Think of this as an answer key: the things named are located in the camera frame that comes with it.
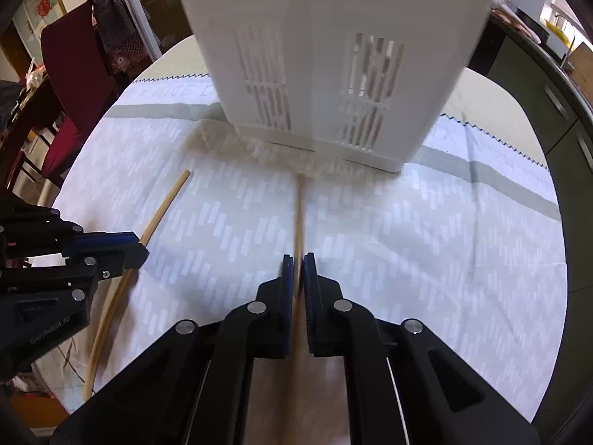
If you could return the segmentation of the checkered apron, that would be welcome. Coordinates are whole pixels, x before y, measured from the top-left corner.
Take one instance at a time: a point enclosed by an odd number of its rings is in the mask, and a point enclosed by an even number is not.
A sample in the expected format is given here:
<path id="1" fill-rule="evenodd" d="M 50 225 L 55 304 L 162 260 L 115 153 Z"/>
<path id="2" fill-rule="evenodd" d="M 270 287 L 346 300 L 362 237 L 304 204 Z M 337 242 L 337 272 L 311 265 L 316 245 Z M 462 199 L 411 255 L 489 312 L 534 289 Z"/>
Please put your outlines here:
<path id="1" fill-rule="evenodd" d="M 126 72 L 148 57 L 125 0 L 92 0 L 93 17 L 114 73 Z"/>

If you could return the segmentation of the pink folded towel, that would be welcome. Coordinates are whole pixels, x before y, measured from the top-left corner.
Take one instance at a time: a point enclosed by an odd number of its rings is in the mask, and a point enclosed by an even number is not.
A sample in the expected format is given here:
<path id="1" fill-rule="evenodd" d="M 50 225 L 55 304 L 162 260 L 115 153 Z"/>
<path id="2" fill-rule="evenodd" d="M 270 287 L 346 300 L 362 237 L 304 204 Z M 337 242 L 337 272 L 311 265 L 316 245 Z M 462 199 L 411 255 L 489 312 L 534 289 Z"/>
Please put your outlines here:
<path id="1" fill-rule="evenodd" d="M 535 33 L 528 25 L 518 18 L 517 14 L 513 11 L 509 10 L 506 6 L 493 6 L 491 7 L 490 14 L 492 16 L 497 17 L 502 22 L 508 24 L 510 27 L 513 27 L 514 30 L 517 30 L 519 33 L 523 34 L 525 37 L 530 38 L 535 44 L 541 44 L 541 38 L 538 34 Z"/>

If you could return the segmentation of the wooden cutting board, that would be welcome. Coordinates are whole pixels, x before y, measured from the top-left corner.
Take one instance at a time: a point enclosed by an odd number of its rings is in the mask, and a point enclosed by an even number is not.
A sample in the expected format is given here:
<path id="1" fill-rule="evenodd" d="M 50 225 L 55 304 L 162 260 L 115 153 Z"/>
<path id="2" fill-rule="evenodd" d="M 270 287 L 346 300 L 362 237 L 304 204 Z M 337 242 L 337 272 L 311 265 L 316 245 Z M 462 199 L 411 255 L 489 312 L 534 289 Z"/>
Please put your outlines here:
<path id="1" fill-rule="evenodd" d="M 565 69 L 582 92 L 592 92 L 593 52 L 585 42 L 570 53 Z"/>

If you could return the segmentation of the white plastic utensil holder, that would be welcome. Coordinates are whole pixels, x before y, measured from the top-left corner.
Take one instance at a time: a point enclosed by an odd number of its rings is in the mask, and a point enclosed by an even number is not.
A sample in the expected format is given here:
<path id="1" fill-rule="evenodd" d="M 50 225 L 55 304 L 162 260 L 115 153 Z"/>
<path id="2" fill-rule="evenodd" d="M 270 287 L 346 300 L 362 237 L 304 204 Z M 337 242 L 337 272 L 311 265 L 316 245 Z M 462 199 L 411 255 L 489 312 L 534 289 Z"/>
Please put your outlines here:
<path id="1" fill-rule="evenodd" d="M 473 54 L 491 0 L 181 0 L 239 135 L 390 173 Z"/>

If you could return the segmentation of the white patterned table cloth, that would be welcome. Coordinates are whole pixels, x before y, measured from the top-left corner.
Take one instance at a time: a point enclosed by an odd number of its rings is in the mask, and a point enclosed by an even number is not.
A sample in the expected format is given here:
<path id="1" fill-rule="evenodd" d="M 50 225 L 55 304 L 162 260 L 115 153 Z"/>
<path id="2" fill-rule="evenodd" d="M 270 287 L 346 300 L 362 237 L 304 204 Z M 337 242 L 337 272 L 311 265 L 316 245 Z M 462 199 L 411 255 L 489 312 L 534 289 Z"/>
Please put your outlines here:
<path id="1" fill-rule="evenodd" d="M 343 294 L 391 323 L 419 319 L 533 419 L 567 309 L 549 170 L 441 116 L 398 174 L 238 137 L 206 75 L 132 83 L 69 170 L 54 205 L 87 231 L 149 242 L 96 378 L 105 385 L 180 319 L 206 324 L 253 299 L 305 250 Z"/>

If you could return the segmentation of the wooden chopstick red end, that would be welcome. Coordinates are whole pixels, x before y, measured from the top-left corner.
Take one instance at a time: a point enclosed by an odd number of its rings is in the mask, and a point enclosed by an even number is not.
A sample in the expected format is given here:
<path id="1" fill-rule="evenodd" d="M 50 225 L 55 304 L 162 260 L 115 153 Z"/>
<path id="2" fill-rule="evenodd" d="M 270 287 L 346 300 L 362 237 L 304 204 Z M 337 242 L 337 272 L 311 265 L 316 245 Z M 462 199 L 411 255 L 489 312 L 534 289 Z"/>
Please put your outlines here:
<path id="1" fill-rule="evenodd" d="M 305 325 L 305 298 L 301 284 L 302 257 L 305 241 L 305 176 L 296 175 L 295 195 L 295 289 L 292 297 L 291 354 L 284 375 L 284 410 L 282 411 L 281 444 L 295 444 L 298 432 L 298 400 L 301 388 L 302 356 L 307 351 L 307 326 Z"/>

